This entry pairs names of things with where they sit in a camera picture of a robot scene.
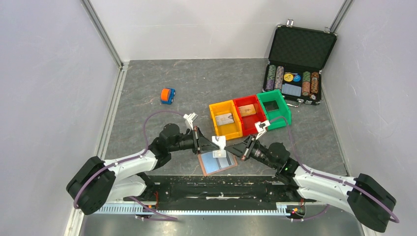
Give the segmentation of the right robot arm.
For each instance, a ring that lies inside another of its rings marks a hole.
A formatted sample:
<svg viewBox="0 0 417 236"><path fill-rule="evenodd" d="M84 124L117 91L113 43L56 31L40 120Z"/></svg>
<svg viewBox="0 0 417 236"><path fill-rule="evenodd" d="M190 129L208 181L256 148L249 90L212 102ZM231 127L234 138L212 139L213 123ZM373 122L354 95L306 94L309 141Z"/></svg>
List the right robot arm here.
<svg viewBox="0 0 417 236"><path fill-rule="evenodd" d="M399 222L393 213L396 199L369 175L348 177L315 170L293 159L282 143L266 147L253 136L225 150L243 161L254 159L276 170L275 177L285 184L284 195L291 201L303 198L337 207L380 233L389 222Z"/></svg>

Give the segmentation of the tan leather card holder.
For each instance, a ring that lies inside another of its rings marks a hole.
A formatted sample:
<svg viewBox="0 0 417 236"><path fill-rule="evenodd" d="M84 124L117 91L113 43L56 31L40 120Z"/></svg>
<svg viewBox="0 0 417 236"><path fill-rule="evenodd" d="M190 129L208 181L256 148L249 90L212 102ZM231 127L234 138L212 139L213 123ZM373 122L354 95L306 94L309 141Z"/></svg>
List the tan leather card holder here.
<svg viewBox="0 0 417 236"><path fill-rule="evenodd" d="M212 152L206 152L199 154L198 159L206 177L238 165L236 157L228 151L226 157L213 157Z"/></svg>

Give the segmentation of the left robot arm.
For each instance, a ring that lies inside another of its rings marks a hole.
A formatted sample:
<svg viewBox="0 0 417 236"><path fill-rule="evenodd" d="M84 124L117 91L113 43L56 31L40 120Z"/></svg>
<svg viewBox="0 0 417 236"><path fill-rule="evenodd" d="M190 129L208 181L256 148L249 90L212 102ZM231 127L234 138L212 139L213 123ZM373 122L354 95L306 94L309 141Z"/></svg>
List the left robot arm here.
<svg viewBox="0 0 417 236"><path fill-rule="evenodd" d="M149 200L154 186L143 173L164 166L171 153L192 150L194 154L219 149L218 144L206 138L198 127L180 133L176 124L169 123L144 150L122 158L101 160L89 158L66 186L75 209L85 215L98 211L108 201L126 197Z"/></svg>

